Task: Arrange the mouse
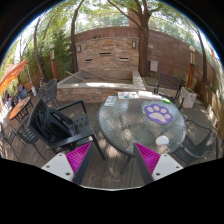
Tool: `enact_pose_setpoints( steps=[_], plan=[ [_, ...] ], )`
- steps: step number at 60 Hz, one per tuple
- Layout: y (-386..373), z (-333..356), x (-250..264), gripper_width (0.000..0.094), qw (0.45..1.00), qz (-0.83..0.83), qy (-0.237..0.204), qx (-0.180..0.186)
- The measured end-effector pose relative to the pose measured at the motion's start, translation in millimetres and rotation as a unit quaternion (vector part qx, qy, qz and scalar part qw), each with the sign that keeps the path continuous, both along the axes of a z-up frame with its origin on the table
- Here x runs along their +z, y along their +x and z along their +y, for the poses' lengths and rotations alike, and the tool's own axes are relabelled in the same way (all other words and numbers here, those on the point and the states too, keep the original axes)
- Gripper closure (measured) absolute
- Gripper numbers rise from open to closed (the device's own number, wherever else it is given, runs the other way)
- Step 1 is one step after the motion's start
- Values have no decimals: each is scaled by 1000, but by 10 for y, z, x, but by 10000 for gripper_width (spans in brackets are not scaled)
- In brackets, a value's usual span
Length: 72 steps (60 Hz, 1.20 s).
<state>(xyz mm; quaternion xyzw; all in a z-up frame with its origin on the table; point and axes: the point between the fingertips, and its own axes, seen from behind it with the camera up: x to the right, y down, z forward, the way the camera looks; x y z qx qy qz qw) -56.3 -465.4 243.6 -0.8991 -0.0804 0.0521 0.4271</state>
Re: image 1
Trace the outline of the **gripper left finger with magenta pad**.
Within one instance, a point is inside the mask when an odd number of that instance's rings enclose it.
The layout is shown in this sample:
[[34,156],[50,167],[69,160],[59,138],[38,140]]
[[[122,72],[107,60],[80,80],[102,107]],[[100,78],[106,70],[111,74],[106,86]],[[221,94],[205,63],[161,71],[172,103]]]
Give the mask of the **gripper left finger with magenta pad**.
[[42,169],[80,185],[85,176],[92,153],[92,143],[87,143],[68,154],[57,154]]

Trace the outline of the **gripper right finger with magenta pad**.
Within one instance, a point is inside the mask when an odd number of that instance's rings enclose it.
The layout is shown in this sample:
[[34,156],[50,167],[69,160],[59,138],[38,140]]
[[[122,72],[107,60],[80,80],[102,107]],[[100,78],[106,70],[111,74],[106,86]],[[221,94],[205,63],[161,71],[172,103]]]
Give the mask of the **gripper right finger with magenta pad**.
[[158,154],[139,143],[134,144],[133,152],[145,185],[182,169],[169,154]]

